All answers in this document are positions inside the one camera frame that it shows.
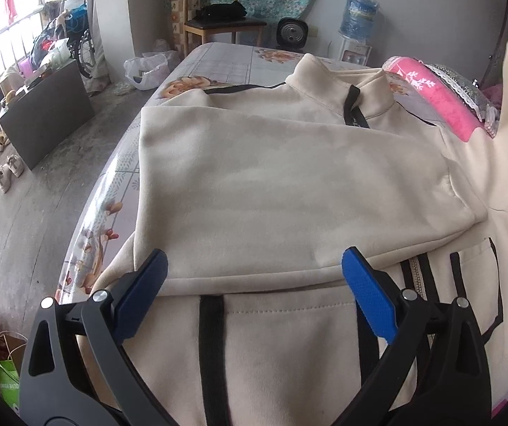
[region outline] wooden chair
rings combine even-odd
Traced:
[[[207,43],[209,35],[216,33],[232,33],[232,43],[236,44],[236,32],[258,31],[258,40],[256,46],[262,43],[262,32],[266,22],[246,17],[238,21],[225,22],[205,22],[188,20],[188,0],[183,0],[183,52],[185,57],[189,54],[189,40],[187,32],[201,36],[201,44]]]

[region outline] concrete floor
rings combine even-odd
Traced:
[[[0,191],[0,330],[29,334],[53,296],[73,230],[108,157],[151,91],[91,98],[96,116]],[[12,146],[0,154],[0,165]]]

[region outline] pink pillow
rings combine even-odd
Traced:
[[[393,57],[384,63],[383,68],[398,74],[412,85],[463,142],[469,140],[475,128],[483,127],[459,98],[421,62],[411,58]]]

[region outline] shoe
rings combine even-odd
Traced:
[[[15,177],[19,178],[23,173],[23,160],[19,155],[8,155],[6,164],[9,166],[9,169],[12,171]]]
[[[3,131],[0,131],[0,152],[3,152],[5,146],[8,145],[9,140]]]
[[[3,193],[8,192],[10,186],[12,185],[12,177],[11,172],[8,165],[0,166],[0,190]]]

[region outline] zipper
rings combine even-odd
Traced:
[[[416,292],[423,298],[423,300],[427,301],[427,296],[425,294],[424,287],[424,278],[421,274],[420,262],[417,256],[410,258],[409,264],[412,269],[412,279],[414,280],[414,289]]]

